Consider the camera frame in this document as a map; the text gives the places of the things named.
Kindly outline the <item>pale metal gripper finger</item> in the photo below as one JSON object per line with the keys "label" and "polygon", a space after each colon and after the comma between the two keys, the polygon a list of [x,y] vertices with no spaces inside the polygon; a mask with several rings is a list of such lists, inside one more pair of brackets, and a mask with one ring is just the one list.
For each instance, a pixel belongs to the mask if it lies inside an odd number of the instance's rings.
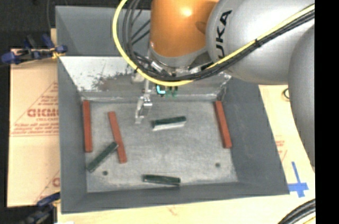
{"label": "pale metal gripper finger", "polygon": [[151,110],[153,106],[152,100],[150,97],[144,97],[143,99],[143,116],[147,117],[149,114],[149,111]]}
{"label": "pale metal gripper finger", "polygon": [[143,115],[141,115],[142,105],[144,103],[143,97],[139,97],[136,104],[135,111],[135,124],[141,124],[143,120]]}

